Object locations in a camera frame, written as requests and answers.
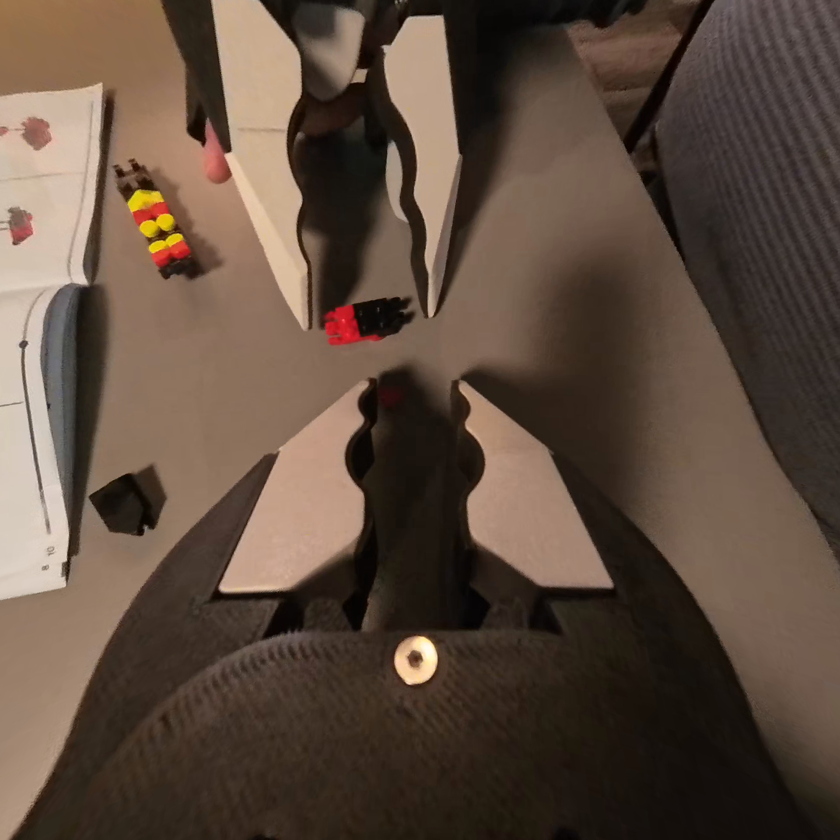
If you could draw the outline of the black yellow red brick assembly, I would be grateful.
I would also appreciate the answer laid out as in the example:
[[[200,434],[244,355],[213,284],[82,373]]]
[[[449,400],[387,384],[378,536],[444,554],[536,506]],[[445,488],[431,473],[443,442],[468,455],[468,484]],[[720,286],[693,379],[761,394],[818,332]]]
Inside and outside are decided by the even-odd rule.
[[[202,269],[149,170],[135,159],[112,166],[116,186],[163,279],[198,278]]]

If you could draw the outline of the building instruction booklet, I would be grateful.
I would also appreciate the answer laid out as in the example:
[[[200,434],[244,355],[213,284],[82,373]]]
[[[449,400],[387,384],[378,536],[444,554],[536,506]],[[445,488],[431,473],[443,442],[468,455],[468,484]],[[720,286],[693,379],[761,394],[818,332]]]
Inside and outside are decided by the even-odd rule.
[[[102,84],[2,96],[1,598],[67,585]]]

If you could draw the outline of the black metal leg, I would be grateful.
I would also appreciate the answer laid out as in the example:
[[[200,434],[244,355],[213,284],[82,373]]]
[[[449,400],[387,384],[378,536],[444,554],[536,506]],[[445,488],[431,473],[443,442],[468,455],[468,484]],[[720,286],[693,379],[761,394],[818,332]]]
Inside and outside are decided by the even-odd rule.
[[[667,96],[671,81],[673,80],[679,63],[683,59],[691,40],[694,38],[698,30],[698,27],[708,15],[708,12],[713,4],[713,1],[699,1],[696,3],[695,10],[689,18],[677,46],[668,58],[665,67],[652,86],[634,121],[624,135],[624,148],[628,155],[632,156],[635,153],[640,140],[642,140],[646,132],[653,127],[658,112]]]

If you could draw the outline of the red and black brick assembly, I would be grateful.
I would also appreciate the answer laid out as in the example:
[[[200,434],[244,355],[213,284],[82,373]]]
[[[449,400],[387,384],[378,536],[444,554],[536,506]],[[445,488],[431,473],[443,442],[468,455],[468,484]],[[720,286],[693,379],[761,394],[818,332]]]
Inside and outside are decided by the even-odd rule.
[[[323,318],[327,341],[334,347],[382,341],[413,319],[411,306],[410,298],[383,297],[337,307]]]

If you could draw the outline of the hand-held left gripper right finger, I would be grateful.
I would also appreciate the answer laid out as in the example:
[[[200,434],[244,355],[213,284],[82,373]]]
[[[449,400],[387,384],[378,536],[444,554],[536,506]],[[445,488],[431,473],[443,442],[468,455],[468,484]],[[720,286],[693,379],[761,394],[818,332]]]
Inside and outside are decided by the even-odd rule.
[[[451,396],[463,623],[479,627],[508,606],[539,627],[554,601],[614,595],[553,452],[467,381]]]

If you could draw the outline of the person's grey ribbed clothing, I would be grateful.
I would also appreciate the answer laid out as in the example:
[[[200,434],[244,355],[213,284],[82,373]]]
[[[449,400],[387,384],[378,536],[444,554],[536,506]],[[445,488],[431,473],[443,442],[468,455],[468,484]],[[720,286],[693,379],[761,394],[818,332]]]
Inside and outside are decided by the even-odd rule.
[[[656,125],[689,277],[839,551],[839,2],[714,2]]]

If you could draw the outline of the small black block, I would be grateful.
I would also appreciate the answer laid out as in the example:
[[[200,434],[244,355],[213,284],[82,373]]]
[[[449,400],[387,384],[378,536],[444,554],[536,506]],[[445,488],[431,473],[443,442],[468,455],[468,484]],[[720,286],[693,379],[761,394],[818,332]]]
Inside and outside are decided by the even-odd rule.
[[[167,500],[155,465],[118,476],[87,498],[109,532],[135,537],[157,527]]]

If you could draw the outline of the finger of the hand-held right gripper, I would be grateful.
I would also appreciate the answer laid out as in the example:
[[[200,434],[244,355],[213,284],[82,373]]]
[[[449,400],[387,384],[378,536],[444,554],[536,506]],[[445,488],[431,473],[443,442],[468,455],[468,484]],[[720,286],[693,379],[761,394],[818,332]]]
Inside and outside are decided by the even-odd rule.
[[[408,223],[412,198],[423,221],[426,313],[443,292],[463,155],[443,16],[410,16],[384,49],[388,103],[402,124],[389,139],[385,185],[397,218]]]
[[[212,1],[231,151],[226,158],[269,268],[301,329],[312,328],[312,280],[301,244],[302,195],[291,162],[301,61],[257,1]]]

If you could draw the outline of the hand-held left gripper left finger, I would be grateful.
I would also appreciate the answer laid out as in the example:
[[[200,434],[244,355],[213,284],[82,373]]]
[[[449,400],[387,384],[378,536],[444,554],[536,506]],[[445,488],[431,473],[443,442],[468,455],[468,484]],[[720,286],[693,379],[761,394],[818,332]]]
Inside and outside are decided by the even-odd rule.
[[[301,615],[330,601],[361,629],[377,565],[364,488],[376,418],[377,384],[363,379],[278,449],[219,595],[274,595]]]

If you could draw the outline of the person's right hand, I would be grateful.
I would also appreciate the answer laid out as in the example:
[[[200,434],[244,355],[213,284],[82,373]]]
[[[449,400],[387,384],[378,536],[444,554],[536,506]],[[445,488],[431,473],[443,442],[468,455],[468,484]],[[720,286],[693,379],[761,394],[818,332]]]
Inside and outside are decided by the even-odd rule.
[[[206,120],[204,125],[202,163],[203,172],[210,183],[221,185],[232,176],[223,145],[209,120]]]

